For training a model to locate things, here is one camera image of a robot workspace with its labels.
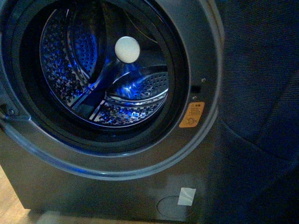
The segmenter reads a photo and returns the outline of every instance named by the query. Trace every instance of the wooden floor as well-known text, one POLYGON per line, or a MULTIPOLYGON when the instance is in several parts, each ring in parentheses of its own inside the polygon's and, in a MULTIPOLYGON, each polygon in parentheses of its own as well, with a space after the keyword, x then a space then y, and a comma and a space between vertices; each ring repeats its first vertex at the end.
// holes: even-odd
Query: wooden floor
POLYGON ((57 212, 36 214, 24 209, 0 167, 0 224, 149 224, 60 216, 57 212))

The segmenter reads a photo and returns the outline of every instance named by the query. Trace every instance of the warning label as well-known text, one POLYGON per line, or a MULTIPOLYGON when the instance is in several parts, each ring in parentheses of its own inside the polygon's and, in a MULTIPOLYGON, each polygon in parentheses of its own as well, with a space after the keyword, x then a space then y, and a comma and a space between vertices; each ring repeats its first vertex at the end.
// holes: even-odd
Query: warning label
POLYGON ((205 102, 190 103, 179 127, 196 127, 205 108, 205 102))

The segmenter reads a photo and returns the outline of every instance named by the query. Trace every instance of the white label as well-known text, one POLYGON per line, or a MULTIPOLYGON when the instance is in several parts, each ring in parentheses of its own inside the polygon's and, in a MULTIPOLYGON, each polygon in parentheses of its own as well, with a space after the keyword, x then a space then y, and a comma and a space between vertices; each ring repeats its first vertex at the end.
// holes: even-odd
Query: white label
POLYGON ((178 205, 192 206, 196 189, 181 188, 181 193, 178 198, 178 205))

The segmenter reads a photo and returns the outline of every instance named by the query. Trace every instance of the dark fabric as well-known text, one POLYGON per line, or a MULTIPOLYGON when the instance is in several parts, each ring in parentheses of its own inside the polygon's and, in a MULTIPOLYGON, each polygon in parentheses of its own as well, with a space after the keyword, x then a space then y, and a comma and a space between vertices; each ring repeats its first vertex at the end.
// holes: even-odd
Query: dark fabric
POLYGON ((223 120, 255 142, 299 70, 297 1, 231 1, 225 18, 223 120))
POLYGON ((205 222, 287 223, 299 207, 299 3, 232 0, 224 24, 205 222))
POLYGON ((266 153, 219 124, 220 136, 207 188, 207 223, 251 222, 251 202, 295 165, 266 153))

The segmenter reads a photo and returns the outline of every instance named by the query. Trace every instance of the white ball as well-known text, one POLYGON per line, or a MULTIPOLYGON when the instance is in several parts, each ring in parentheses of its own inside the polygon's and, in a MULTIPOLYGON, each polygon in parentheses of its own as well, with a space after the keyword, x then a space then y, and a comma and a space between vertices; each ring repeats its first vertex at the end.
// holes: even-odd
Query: white ball
POLYGON ((139 43, 133 37, 124 36, 116 42, 115 53, 122 62, 133 63, 140 55, 139 43))

